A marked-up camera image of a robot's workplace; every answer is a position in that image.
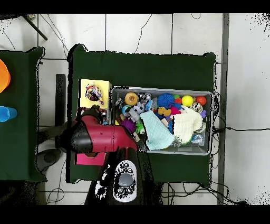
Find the dark green tablecloth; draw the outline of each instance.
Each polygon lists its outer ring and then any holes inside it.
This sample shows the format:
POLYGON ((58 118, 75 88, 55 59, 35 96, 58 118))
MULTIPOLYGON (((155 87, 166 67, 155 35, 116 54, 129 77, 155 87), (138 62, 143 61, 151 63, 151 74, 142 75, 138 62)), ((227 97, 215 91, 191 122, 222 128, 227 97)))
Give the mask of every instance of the dark green tablecloth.
POLYGON ((43 48, 33 48, 28 52, 0 51, 0 59, 11 74, 9 86, 0 93, 0 106, 18 111, 15 119, 0 123, 0 180, 45 180, 35 167, 36 67, 43 52, 43 48))
MULTIPOLYGON (((216 56, 124 54, 86 52, 80 44, 69 53, 69 85, 72 86, 72 118, 78 106, 78 80, 109 80, 113 86, 132 86, 182 90, 214 90, 216 56)), ((155 181, 201 182, 208 186, 209 155, 149 154, 155 181)), ((71 155, 71 180, 98 178, 98 166, 74 165, 71 155)))

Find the towel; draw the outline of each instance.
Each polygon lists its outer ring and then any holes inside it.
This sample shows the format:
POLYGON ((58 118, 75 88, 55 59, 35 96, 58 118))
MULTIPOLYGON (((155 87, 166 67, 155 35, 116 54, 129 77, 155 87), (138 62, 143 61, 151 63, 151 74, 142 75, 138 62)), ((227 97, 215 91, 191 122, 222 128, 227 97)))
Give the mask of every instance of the towel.
POLYGON ((203 118, 194 110, 182 106, 182 114, 176 114, 173 116, 173 134, 179 137, 182 144, 188 143, 194 131, 201 128, 203 124, 203 118))
POLYGON ((149 150, 161 150, 173 142, 175 137, 152 110, 144 112, 140 116, 147 133, 146 145, 149 150))

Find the blue cup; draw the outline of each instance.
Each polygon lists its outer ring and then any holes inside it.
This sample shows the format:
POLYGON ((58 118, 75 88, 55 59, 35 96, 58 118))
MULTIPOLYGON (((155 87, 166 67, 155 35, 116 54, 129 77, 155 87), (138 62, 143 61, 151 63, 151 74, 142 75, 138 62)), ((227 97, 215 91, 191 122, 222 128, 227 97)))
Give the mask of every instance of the blue cup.
POLYGON ((17 110, 11 107, 0 106, 0 122, 6 122, 17 117, 17 110))

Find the orange ball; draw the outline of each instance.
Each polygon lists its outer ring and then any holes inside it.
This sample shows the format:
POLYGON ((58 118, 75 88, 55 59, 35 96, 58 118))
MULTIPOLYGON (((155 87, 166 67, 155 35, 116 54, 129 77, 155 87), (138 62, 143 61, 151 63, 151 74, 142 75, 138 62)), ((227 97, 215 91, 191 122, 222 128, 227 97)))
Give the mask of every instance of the orange ball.
POLYGON ((181 98, 176 98, 175 103, 176 104, 182 104, 182 99, 181 98))

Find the white cloth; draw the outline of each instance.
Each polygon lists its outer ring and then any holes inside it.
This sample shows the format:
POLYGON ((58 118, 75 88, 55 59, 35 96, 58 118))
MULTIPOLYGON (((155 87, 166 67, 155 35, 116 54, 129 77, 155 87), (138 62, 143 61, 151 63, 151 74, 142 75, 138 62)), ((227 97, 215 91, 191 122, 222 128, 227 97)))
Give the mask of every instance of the white cloth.
POLYGON ((194 110, 182 106, 181 114, 173 116, 173 134, 181 139, 182 144, 190 141, 194 131, 201 128, 203 124, 202 116, 194 110))

